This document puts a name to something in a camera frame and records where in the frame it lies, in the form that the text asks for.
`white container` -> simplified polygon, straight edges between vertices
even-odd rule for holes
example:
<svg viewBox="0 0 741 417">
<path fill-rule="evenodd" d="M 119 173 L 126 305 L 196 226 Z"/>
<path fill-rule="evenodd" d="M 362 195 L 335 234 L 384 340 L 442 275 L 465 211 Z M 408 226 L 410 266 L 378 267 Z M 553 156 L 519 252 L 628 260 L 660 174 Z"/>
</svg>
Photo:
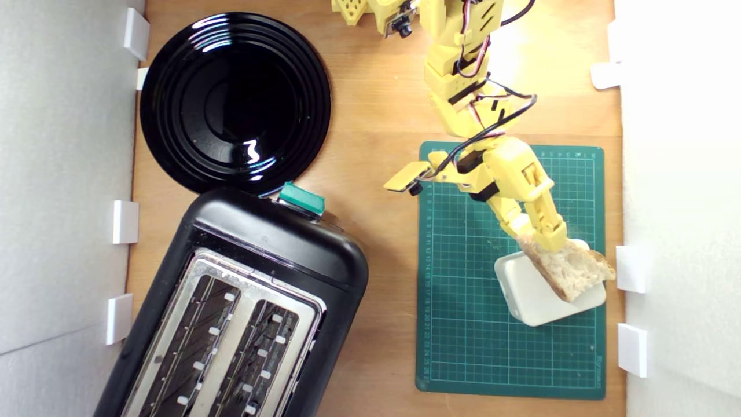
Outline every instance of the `white container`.
<svg viewBox="0 0 741 417">
<path fill-rule="evenodd" d="M 576 242 L 588 247 L 581 240 Z M 541 326 L 593 309 L 603 305 L 607 297 L 605 285 L 599 284 L 586 290 L 571 303 L 561 300 L 524 252 L 516 252 L 496 260 L 494 272 L 510 314 L 528 326 Z"/>
</svg>

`green cutting mat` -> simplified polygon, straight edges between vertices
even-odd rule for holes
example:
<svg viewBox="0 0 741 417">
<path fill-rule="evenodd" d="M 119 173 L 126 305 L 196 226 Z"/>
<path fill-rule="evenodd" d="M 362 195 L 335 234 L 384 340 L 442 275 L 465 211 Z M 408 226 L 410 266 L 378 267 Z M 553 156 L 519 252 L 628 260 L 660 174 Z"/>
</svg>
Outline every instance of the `green cutting mat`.
<svg viewBox="0 0 741 417">
<path fill-rule="evenodd" d="M 425 142 L 431 151 L 455 143 Z M 569 237 L 605 253 L 601 148 L 534 145 Z M 422 391 L 605 397 L 605 306 L 529 327 L 513 318 L 494 261 L 519 251 L 486 203 L 451 184 L 419 195 L 416 385 Z"/>
</svg>

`bread crust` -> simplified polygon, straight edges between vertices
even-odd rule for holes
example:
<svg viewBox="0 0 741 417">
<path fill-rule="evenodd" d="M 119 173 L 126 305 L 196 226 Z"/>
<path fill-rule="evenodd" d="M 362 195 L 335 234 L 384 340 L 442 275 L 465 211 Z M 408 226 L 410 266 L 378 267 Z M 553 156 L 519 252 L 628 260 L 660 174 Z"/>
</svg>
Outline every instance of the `bread crust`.
<svg viewBox="0 0 741 417">
<path fill-rule="evenodd" d="M 570 297 L 566 291 L 556 282 L 554 277 L 552 276 L 551 272 L 548 271 L 548 268 L 545 267 L 543 261 L 542 261 L 542 255 L 538 251 L 538 243 L 535 241 L 535 238 L 532 234 L 526 234 L 523 236 L 519 236 L 517 239 L 517 244 L 522 249 L 522 252 L 530 258 L 530 261 L 533 263 L 533 266 L 535 266 L 535 269 L 543 276 L 545 279 L 545 282 L 548 283 L 548 285 L 551 287 L 551 289 L 556 293 L 558 298 L 560 298 L 563 301 L 566 301 L 567 303 L 570 303 L 571 301 L 574 301 L 576 297 L 579 295 L 574 295 L 573 297 Z M 615 270 L 610 265 L 610 263 L 607 261 L 607 258 L 599 253 L 598 251 L 594 251 L 592 249 L 583 249 L 579 247 L 577 244 L 575 244 L 574 241 L 569 240 L 566 243 L 566 247 L 563 249 L 571 250 L 571 251 L 581 251 L 589 254 L 595 262 L 605 266 L 610 271 L 610 277 L 609 280 L 615 279 Z"/>
</svg>

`black toaster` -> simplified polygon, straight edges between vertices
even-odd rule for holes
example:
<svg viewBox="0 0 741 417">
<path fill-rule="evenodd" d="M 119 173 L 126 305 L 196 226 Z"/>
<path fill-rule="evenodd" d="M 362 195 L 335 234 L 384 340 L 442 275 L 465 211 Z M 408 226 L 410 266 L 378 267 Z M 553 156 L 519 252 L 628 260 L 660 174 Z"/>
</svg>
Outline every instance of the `black toaster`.
<svg viewBox="0 0 741 417">
<path fill-rule="evenodd" d="M 95 416 L 313 416 L 368 281 L 316 202 L 292 184 L 275 200 L 199 195 Z"/>
</svg>

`metal toaster grill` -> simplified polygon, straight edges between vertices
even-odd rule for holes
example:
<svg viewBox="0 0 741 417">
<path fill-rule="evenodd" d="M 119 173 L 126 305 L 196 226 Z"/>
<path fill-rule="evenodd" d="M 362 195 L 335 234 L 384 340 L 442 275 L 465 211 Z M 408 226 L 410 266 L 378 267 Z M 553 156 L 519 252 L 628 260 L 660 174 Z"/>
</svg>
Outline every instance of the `metal toaster grill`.
<svg viewBox="0 0 741 417">
<path fill-rule="evenodd" d="M 280 416 L 325 311 L 315 295 L 198 250 L 124 416 Z"/>
</svg>

